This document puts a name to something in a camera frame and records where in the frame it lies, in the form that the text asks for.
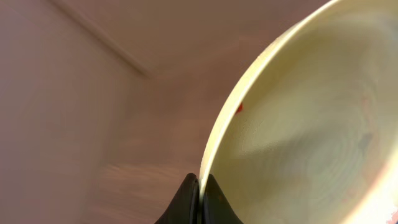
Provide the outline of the green plate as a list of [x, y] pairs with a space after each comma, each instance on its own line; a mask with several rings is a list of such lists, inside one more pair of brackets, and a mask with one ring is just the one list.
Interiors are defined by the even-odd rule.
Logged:
[[397, 222], [397, 0], [329, 1], [271, 43], [206, 144], [244, 223]]

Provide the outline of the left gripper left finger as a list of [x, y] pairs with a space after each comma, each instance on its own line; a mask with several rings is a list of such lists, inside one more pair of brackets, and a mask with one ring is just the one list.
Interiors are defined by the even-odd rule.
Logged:
[[155, 224], [197, 224], [198, 197], [198, 179], [195, 174], [189, 173]]

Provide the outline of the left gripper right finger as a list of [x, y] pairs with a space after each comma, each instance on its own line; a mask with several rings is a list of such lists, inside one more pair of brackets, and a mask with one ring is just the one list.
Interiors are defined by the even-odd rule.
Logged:
[[201, 221], [203, 224], [243, 224], [212, 174], [208, 176], [203, 195]]

